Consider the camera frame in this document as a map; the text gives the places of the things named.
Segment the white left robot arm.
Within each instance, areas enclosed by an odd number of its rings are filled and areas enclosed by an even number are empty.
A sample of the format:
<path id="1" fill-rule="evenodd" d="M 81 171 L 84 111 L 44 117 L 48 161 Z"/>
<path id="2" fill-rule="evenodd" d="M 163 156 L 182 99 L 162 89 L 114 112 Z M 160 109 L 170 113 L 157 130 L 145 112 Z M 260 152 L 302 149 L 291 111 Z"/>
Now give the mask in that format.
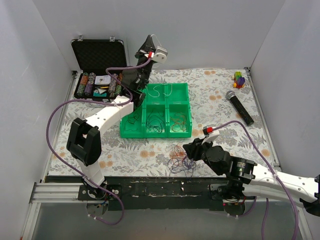
<path id="1" fill-rule="evenodd" d="M 84 174 L 83 184 L 95 200 L 101 200 L 107 194 L 105 177 L 98 161 L 102 153 L 101 137 L 115 123 L 142 105 L 146 97 L 142 90 L 149 83 L 156 50 L 152 36 L 148 35 L 135 53 L 135 66 L 108 66 L 105 70 L 107 75 L 122 74 L 122 91 L 94 115 L 85 119 L 76 118 L 71 123 L 66 148 L 78 162 Z"/>

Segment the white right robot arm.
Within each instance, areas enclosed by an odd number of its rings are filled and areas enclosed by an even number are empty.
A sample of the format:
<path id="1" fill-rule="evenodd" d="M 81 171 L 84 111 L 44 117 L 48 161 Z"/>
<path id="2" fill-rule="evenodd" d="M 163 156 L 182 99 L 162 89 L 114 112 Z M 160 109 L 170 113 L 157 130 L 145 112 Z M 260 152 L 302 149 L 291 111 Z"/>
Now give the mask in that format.
<path id="1" fill-rule="evenodd" d="M 203 161 L 218 176 L 225 175 L 227 183 L 212 190 L 215 199 L 232 200 L 241 197 L 265 197 L 289 201 L 293 208 L 303 207 L 309 214 L 320 215 L 320 178 L 301 177 L 276 171 L 242 157 L 232 156 L 213 141 L 219 128 L 203 128 L 204 138 L 196 138 L 182 147 L 193 161 Z"/>

